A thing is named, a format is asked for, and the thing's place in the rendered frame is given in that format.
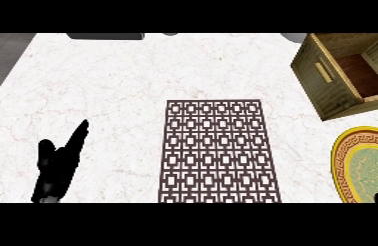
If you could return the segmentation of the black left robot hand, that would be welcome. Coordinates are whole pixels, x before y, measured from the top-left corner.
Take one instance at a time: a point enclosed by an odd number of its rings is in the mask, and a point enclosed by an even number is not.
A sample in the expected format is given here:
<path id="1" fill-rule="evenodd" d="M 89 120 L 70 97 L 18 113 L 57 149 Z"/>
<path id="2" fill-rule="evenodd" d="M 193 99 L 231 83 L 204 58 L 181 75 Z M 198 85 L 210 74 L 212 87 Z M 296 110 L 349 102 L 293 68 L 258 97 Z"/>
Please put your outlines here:
<path id="1" fill-rule="evenodd" d="M 89 121 L 83 120 L 64 147 L 57 148 L 49 139 L 39 142 L 40 174 L 32 196 L 33 203 L 58 203 L 64 198 L 80 164 L 88 134 Z"/>

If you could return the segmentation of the brown patterned placemat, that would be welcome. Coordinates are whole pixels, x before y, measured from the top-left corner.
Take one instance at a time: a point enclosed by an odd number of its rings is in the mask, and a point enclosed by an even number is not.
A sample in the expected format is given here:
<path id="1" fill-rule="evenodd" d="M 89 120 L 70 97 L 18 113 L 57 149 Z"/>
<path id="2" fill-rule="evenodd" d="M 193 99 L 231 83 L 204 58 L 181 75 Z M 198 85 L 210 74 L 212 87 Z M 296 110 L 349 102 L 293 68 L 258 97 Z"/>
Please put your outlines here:
<path id="1" fill-rule="evenodd" d="M 159 201 L 281 201 L 259 100 L 167 102 Z"/>

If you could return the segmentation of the yellow ornate plate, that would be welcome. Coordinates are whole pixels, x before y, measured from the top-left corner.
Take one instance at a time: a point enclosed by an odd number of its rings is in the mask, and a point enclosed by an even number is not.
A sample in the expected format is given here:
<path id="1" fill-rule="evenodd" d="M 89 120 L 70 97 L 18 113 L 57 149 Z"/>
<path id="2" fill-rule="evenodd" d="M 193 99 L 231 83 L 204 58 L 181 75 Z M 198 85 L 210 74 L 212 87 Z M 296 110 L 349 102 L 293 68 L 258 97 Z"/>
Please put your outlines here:
<path id="1" fill-rule="evenodd" d="M 378 195 L 378 128 L 342 133 L 331 151 L 331 173 L 346 203 L 374 203 Z"/>

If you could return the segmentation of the olive wooden open box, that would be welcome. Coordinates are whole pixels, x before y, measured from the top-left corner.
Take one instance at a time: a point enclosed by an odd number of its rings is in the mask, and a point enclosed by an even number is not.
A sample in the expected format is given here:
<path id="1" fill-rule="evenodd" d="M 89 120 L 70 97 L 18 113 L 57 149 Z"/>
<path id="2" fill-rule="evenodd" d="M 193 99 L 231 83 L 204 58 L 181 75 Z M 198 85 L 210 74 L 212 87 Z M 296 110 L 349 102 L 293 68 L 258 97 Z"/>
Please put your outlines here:
<path id="1" fill-rule="evenodd" d="M 309 33 L 292 68 L 324 121 L 378 110 L 378 33 Z"/>

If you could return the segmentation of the dark grey flat appliance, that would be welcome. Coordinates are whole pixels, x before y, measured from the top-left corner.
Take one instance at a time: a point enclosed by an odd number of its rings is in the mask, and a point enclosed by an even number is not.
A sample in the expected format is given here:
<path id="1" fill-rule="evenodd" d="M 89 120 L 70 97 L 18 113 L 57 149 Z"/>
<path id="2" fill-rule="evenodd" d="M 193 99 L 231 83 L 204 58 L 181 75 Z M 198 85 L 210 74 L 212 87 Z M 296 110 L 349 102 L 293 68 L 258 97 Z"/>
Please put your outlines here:
<path id="1" fill-rule="evenodd" d="M 145 33 L 67 33 L 77 40 L 144 40 Z"/>

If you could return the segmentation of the pale grey round object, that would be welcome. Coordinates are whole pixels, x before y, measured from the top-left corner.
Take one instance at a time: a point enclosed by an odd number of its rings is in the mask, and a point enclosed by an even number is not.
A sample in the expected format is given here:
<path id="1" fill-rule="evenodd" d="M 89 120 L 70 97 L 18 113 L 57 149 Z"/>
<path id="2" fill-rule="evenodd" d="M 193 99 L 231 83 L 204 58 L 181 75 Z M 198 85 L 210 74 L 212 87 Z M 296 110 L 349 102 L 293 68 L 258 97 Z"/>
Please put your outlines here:
<path id="1" fill-rule="evenodd" d="M 294 43 L 303 43 L 308 37 L 306 33 L 283 33 L 283 37 Z"/>

